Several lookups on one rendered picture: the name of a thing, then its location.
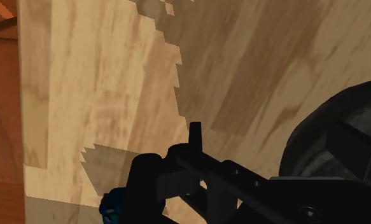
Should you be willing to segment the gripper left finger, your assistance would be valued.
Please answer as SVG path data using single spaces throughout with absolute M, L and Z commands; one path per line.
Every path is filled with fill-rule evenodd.
M 163 215 L 167 199 L 180 197 L 207 224 L 270 224 L 249 191 L 265 179 L 241 165 L 219 162 L 202 151 L 201 124 L 190 125 L 189 141 L 167 156 L 138 155 L 132 161 L 120 224 L 177 224 Z

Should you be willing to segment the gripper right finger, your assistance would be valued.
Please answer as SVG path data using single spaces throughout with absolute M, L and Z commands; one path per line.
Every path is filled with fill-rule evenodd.
M 346 169 L 371 186 L 371 136 L 337 122 L 329 127 L 325 146 Z

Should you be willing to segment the dark blue round thing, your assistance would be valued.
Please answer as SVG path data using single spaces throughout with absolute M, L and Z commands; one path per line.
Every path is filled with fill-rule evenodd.
M 126 187 L 118 187 L 105 193 L 99 205 L 99 213 L 102 216 L 103 224 L 120 224 L 120 213 Z

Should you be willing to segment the black round bowl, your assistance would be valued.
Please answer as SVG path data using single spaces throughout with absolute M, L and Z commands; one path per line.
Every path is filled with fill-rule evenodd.
M 335 94 L 295 128 L 286 143 L 279 175 L 339 177 L 364 183 L 346 169 L 325 146 L 327 131 L 337 122 L 348 123 L 371 136 L 371 81 Z

